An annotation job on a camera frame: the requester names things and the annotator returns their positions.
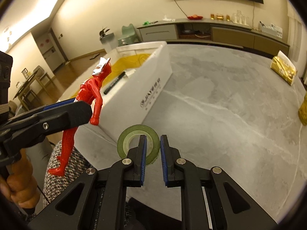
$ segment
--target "blue gripper pad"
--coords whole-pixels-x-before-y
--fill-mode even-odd
[[[145,136],[145,141],[143,144],[143,151],[142,151],[142,161],[141,161],[141,185],[144,185],[145,180],[145,167],[146,167],[146,152],[147,152],[147,137]]]
[[[164,142],[163,142],[162,136],[160,137],[160,151],[161,151],[163,180],[165,182],[165,186],[167,186],[168,185],[168,170],[167,170]]]
[[[43,111],[46,111],[46,110],[49,110],[49,109],[52,109],[52,108],[55,108],[55,107],[59,107],[59,106],[64,105],[64,104],[73,103],[74,101],[75,101],[75,98],[72,98],[72,99],[67,99],[67,100],[64,100],[64,101],[61,101],[61,102],[58,102],[58,103],[54,103],[54,104],[46,106],[43,109]]]

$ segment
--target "action figure's foot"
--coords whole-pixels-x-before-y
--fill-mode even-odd
[[[65,169],[62,169],[60,167],[54,168],[54,169],[49,169],[48,173],[50,175],[64,176],[65,175]]]

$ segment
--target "red bowl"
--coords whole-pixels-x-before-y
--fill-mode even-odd
[[[188,16],[188,19],[189,20],[201,20],[203,17],[202,16],[198,16],[198,17],[191,17],[191,16]]]

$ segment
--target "action figure's arm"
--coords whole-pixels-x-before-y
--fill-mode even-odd
[[[90,79],[87,83],[87,87],[92,91],[95,98],[95,106],[93,116],[90,119],[90,123],[93,125],[99,124],[100,111],[102,107],[102,97],[100,94],[100,88],[97,86],[94,79]]]

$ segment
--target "roll of tape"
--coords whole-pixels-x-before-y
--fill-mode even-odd
[[[146,135],[149,144],[147,145],[146,165],[154,163],[160,151],[160,139],[158,134],[149,126],[136,124],[125,129],[117,141],[117,152],[124,159],[129,151],[131,140],[137,135]]]

